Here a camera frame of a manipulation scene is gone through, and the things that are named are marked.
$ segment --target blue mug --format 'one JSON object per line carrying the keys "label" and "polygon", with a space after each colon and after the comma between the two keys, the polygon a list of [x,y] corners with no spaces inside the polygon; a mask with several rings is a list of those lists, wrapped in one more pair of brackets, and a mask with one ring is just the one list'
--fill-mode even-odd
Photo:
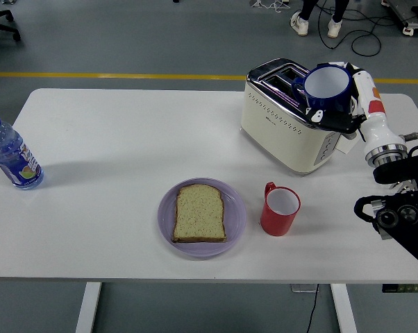
{"label": "blue mug", "polygon": [[[309,108],[350,113],[351,83],[351,75],[345,68],[322,65],[304,78],[295,78],[291,89],[297,102]],[[305,92],[305,97],[297,87]]]}

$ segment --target yellow floor line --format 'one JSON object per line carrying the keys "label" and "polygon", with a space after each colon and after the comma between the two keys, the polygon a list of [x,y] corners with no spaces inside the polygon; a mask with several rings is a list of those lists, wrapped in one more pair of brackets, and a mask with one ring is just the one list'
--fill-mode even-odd
{"label": "yellow floor line", "polygon": [[117,73],[37,73],[0,72],[0,78],[134,78],[163,80],[244,80],[244,75],[198,74],[117,74]]}
{"label": "yellow floor line", "polygon": [[[244,75],[203,74],[118,74],[118,73],[44,73],[0,71],[0,78],[129,78],[161,80],[244,80]],[[418,85],[414,78],[375,78],[375,83]]]}

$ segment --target gray floor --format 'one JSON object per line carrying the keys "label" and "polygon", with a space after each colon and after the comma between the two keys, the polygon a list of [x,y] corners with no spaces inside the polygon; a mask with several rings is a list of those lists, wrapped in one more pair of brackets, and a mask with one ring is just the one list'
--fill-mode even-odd
{"label": "gray floor", "polygon": [[[10,33],[0,31],[0,115],[13,123],[28,95],[41,87],[244,89],[242,80],[23,78],[6,77],[5,72],[243,76],[273,58],[289,58],[307,68],[344,60],[375,79],[418,80],[418,31],[406,37],[397,25],[377,26],[382,47],[374,57],[351,50],[359,33],[330,50],[319,39],[318,10],[307,37],[296,36],[289,27],[301,4],[291,0],[291,9],[275,12],[250,8],[248,0],[0,2],[0,10],[12,10],[22,36],[16,43]],[[326,7],[331,6],[328,0]],[[389,14],[379,0],[351,0],[349,9],[369,17]],[[323,14],[323,36],[328,20]],[[4,18],[0,23],[7,24]],[[372,27],[368,21],[345,22],[340,36]],[[333,46],[338,40],[326,37],[325,43]],[[354,46],[361,53],[377,52],[371,37]],[[377,86],[382,93],[407,94],[418,107],[418,84]],[[84,287],[83,282],[0,281],[0,332],[74,332]],[[349,286],[359,333],[418,332],[418,294],[382,294],[381,289]],[[326,285],[320,290],[311,332],[339,332],[331,290]],[[276,284],[105,284],[94,331],[305,332],[312,304],[312,294],[294,294],[289,286]]]}

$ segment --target toaster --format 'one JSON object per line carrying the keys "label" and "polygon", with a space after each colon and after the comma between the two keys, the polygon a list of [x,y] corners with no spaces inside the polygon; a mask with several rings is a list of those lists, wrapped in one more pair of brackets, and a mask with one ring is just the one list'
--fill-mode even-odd
{"label": "toaster", "polygon": [[341,135],[310,121],[306,106],[294,98],[292,81],[308,72],[282,58],[252,69],[246,76],[241,120],[249,136],[299,174],[325,164]]}

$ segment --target black cable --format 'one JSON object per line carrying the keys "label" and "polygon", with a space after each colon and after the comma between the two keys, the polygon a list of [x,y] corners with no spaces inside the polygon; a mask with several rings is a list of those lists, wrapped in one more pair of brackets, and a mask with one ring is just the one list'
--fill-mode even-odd
{"label": "black cable", "polygon": [[[350,10],[346,10],[345,12],[357,12],[358,14],[360,14],[360,15],[362,15],[363,17],[362,18],[357,18],[357,19],[350,19],[350,18],[343,18],[344,20],[347,20],[347,21],[363,21],[363,20],[367,20],[367,21],[370,21],[371,23],[373,23],[374,25],[373,25],[373,27],[372,27],[372,29],[370,30],[370,31],[366,31],[366,30],[354,30],[354,31],[350,31],[349,33],[347,33],[338,43],[337,43],[337,45],[335,45],[335,46],[329,46],[329,45],[327,45],[326,43],[325,43],[325,41],[324,41],[324,39],[323,39],[323,37],[321,36],[321,33],[320,33],[320,17],[321,17],[321,14],[323,13],[323,12],[325,12],[325,13],[327,13],[327,14],[330,14],[330,15],[332,15],[333,14],[333,12],[334,12],[334,7],[330,7],[329,9],[325,9],[325,5],[326,5],[326,2],[327,2],[328,0],[325,0],[325,2],[324,2],[324,4],[323,4],[323,6],[321,7],[321,6],[318,6],[318,5],[316,5],[316,7],[318,7],[319,9],[320,9],[320,13],[319,13],[319,19],[318,19],[318,21],[317,21],[317,30],[318,30],[318,32],[319,32],[319,36],[320,36],[320,40],[321,40],[321,42],[323,43],[323,45],[325,46],[325,47],[327,47],[328,49],[330,49],[330,50],[334,50],[334,49],[336,49],[339,45],[341,45],[341,43],[343,43],[343,41],[345,40],[345,38],[347,38],[350,34],[352,34],[352,33],[364,33],[364,35],[361,35],[361,36],[358,36],[358,37],[356,37],[353,41],[352,41],[352,43],[351,43],[351,50],[355,53],[355,54],[357,54],[357,55],[359,55],[359,56],[362,56],[362,57],[374,57],[374,56],[377,56],[380,52],[381,52],[381,49],[382,49],[382,42],[381,42],[381,40],[376,36],[376,34],[374,33],[374,29],[377,27],[377,26],[393,26],[393,25],[395,25],[395,23],[394,23],[394,21],[390,18],[390,16],[384,16],[384,17],[367,17],[365,14],[363,14],[362,12],[360,12],[359,10],[355,10],[355,9],[350,9]],[[408,19],[404,19],[402,22],[406,22],[406,21],[408,21],[409,19],[412,19],[413,17],[415,17],[415,16],[412,16],[411,18],[408,18]],[[381,20],[390,20],[391,21],[391,24],[380,24],[379,22],[381,21]],[[356,48],[355,48],[355,46],[354,46],[354,43],[355,42],[357,42],[360,38],[364,38],[364,37],[373,37],[373,38],[375,38],[376,39],[376,41],[377,41],[377,43],[378,43],[378,48],[377,48],[377,50],[374,52],[374,53],[370,53],[370,54],[363,54],[363,53],[360,53],[360,52],[357,52],[356,51]]]}
{"label": "black cable", "polygon": [[317,283],[317,288],[315,289],[314,307],[312,307],[311,316],[309,318],[309,325],[308,325],[308,329],[306,330],[306,333],[309,333],[309,330],[311,328],[312,315],[314,315],[315,305],[317,304],[317,295],[319,295],[319,284],[318,283]]}
{"label": "black cable", "polygon": [[412,154],[415,151],[418,151],[418,146],[415,146],[415,147],[413,147],[413,148],[410,149],[410,151],[408,152],[408,158],[412,157]]}

